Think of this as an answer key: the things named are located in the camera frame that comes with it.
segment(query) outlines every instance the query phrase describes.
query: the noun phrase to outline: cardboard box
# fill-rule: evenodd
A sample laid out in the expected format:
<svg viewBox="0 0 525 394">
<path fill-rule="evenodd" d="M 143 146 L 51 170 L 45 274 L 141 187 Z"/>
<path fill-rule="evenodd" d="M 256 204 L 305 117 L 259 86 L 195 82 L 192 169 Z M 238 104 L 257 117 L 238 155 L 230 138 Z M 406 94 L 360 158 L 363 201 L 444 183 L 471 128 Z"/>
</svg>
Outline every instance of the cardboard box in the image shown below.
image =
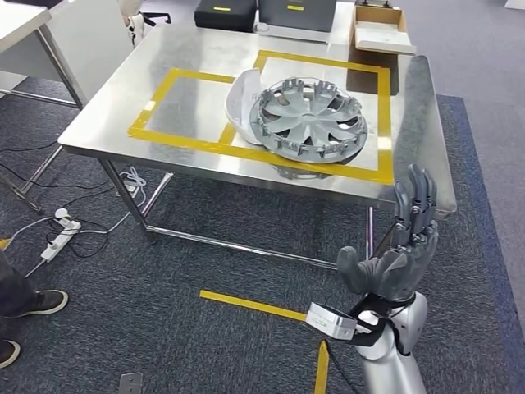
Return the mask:
<svg viewBox="0 0 525 394">
<path fill-rule="evenodd" d="M 356 6 L 351 27 L 352 46 L 362 51 L 416 54 L 399 8 Z"/>
</svg>

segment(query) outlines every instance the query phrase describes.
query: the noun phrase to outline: pants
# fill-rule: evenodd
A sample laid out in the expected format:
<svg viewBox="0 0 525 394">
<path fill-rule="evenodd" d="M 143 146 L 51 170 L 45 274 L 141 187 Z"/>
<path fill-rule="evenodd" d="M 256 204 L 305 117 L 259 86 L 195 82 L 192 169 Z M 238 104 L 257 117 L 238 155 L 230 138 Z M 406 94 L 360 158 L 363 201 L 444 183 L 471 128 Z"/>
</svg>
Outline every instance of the pants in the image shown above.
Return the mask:
<svg viewBox="0 0 525 394">
<path fill-rule="evenodd" d="M 8 263 L 0 250 L 0 316 L 16 316 L 30 309 L 36 293 L 29 282 Z"/>
</svg>

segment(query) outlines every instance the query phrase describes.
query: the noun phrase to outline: robotic thumb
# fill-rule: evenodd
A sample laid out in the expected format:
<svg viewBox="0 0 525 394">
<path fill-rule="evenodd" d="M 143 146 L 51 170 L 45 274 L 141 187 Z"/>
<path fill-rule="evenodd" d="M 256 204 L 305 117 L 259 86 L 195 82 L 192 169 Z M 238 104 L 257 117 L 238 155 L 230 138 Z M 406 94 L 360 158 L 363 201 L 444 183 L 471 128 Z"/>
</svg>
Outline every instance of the robotic thumb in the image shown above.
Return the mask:
<svg viewBox="0 0 525 394">
<path fill-rule="evenodd" d="M 359 262 L 358 252 L 352 246 L 345 246 L 337 255 L 337 271 L 348 289 L 355 294 L 364 294 L 371 290 L 376 264 L 377 259 Z"/>
</svg>

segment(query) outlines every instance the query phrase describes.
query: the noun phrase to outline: table top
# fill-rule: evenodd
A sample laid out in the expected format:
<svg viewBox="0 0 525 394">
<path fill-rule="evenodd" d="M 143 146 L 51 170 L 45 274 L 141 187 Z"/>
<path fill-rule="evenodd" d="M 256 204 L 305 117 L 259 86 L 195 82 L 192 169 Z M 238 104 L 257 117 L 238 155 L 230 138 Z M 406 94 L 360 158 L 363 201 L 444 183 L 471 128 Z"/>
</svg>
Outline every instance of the table top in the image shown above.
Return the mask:
<svg viewBox="0 0 525 394">
<path fill-rule="evenodd" d="M 259 51 L 266 51 L 264 62 Z M 392 211 L 393 179 L 407 182 L 407 166 L 418 163 L 438 184 L 437 216 L 455 212 L 454 189 L 428 61 L 399 56 L 398 70 L 392 74 L 399 79 L 394 84 L 398 88 L 385 95 L 383 90 L 377 92 L 379 75 L 387 69 L 358 64 L 353 68 L 364 71 L 349 72 L 341 66 L 348 64 L 348 56 L 348 45 L 159 25 L 71 123 L 59 143 L 72 153 L 94 158 Z M 227 149 L 228 154 L 220 154 L 226 152 L 223 145 L 213 142 L 222 140 L 228 124 L 224 99 L 232 77 L 254 65 L 263 68 L 263 88 L 290 76 L 330 80 L 342 89 L 349 86 L 348 91 L 363 105 L 369 135 L 356 158 L 335 168 L 350 168 L 355 176 L 327 175 L 331 170 L 325 168 L 332 167 L 317 171 L 318 166 L 332 166 L 326 164 L 298 169 L 293 168 L 296 162 L 290 162 L 294 163 L 291 167 L 273 159 L 263 163 L 258 157 L 277 156 L 261 152 L 263 148 L 255 148 L 259 149 L 255 155 L 245 154 L 250 145 L 238 135 L 231 142 L 235 153 Z M 377 78 L 365 78 L 374 72 Z M 202 143 L 191 142 L 195 139 L 210 143 L 202 148 Z"/>
<path fill-rule="evenodd" d="M 51 19 L 45 7 L 0 0 L 0 53 L 9 49 Z"/>
</svg>

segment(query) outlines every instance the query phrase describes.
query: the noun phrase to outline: white plug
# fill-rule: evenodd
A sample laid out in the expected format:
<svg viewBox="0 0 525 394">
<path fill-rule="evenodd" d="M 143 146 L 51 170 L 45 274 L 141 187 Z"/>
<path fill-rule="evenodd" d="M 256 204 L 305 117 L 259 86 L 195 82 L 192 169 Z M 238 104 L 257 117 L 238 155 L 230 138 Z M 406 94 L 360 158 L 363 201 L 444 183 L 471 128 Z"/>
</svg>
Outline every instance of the white plug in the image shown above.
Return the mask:
<svg viewBox="0 0 525 394">
<path fill-rule="evenodd" d="M 65 218 L 69 218 L 69 213 L 68 213 L 67 209 L 66 209 L 66 208 L 60 208 L 60 209 L 57 209 L 57 212 L 54 213 L 54 217 L 56 217 L 58 220 L 65 219 Z"/>
</svg>

